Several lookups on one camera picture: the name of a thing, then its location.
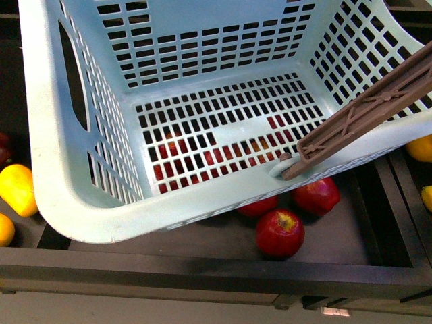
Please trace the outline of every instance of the laundry basket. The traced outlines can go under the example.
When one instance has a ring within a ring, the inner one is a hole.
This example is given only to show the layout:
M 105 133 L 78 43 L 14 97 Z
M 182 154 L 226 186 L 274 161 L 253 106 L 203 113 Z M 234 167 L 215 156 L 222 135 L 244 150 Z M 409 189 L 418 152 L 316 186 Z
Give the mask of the laundry basket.
M 270 175 L 422 47 L 382 1 L 20 0 L 20 19 L 36 201 L 74 240 L 170 230 L 432 132 L 429 94 L 307 172 Z

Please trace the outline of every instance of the lemon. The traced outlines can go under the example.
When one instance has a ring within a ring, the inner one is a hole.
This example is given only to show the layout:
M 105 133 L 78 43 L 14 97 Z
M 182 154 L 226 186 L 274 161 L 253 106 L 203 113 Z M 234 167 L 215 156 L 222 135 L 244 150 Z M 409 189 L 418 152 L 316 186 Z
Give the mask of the lemon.
M 409 142 L 405 149 L 417 161 L 432 162 L 432 134 Z
M 10 218 L 0 213 L 0 246 L 8 246 L 15 235 L 15 225 Z
M 0 173 L 0 197 L 21 217 L 37 213 L 32 170 L 20 164 L 3 169 Z
M 426 208 L 432 212 L 432 186 L 423 187 L 421 190 L 421 200 Z

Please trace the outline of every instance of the floor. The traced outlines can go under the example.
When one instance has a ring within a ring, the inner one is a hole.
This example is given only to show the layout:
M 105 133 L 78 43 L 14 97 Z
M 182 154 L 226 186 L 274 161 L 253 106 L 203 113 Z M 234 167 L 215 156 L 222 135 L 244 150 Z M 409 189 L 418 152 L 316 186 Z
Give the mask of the floor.
M 432 319 L 363 311 L 353 311 L 349 318 L 335 318 L 322 315 L 318 310 L 303 310 L 300 304 L 293 305 L 289 310 L 275 310 L 271 306 L 17 292 L 14 295 L 0 295 L 0 322 L 2 324 L 424 324 L 432 323 Z

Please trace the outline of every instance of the basket grid bottom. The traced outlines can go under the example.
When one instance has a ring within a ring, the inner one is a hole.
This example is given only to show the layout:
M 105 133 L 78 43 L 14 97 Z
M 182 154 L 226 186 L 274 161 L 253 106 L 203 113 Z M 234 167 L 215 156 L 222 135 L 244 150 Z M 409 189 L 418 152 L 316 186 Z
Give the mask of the basket grid bottom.
M 153 194 L 296 153 L 325 120 L 297 73 L 135 105 Z

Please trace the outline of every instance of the apple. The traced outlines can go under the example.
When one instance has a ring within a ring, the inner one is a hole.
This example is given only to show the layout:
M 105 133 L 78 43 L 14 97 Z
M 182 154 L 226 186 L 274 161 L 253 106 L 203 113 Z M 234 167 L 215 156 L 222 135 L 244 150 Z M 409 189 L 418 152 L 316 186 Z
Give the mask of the apple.
M 12 162 L 11 138 L 0 132 L 0 167 L 3 167 Z
M 339 189 L 330 177 L 293 189 L 290 194 L 297 206 L 317 216 L 324 216 L 340 202 Z
M 272 209 L 276 208 L 278 202 L 279 197 L 272 196 L 266 199 L 252 202 L 249 205 L 238 207 L 237 212 L 247 217 L 257 218 L 264 215 L 267 211 L 271 211 Z
M 228 160 L 232 160 L 233 159 L 232 154 L 230 153 L 230 150 L 225 149 L 223 151 L 225 153 L 226 159 L 228 159 Z M 205 161 L 207 162 L 207 165 L 213 165 L 213 164 L 215 164 L 215 160 L 218 163 L 222 163 L 222 162 L 225 161 L 225 159 L 224 159 L 224 157 L 222 155 L 221 150 L 219 150 L 218 148 L 214 148 L 213 149 L 213 154 L 215 155 L 214 158 L 211 156 L 211 152 L 210 151 L 205 151 L 204 152 L 204 158 L 205 158 Z
M 274 209 L 258 221 L 255 241 L 258 249 L 267 256 L 292 257 L 304 242 L 303 223 L 292 211 Z
M 174 137 L 179 137 L 181 135 L 182 134 L 180 134 L 179 132 L 174 132 L 174 134 L 166 133 L 165 138 L 167 140 L 170 140 Z M 162 159 L 168 158 L 168 152 L 172 157 L 179 155 L 180 153 L 187 153 L 188 152 L 188 147 L 186 146 L 186 142 L 184 140 L 171 141 L 171 142 L 168 142 L 167 145 L 161 144 L 158 146 L 158 149 L 159 149 L 159 152 L 161 153 Z

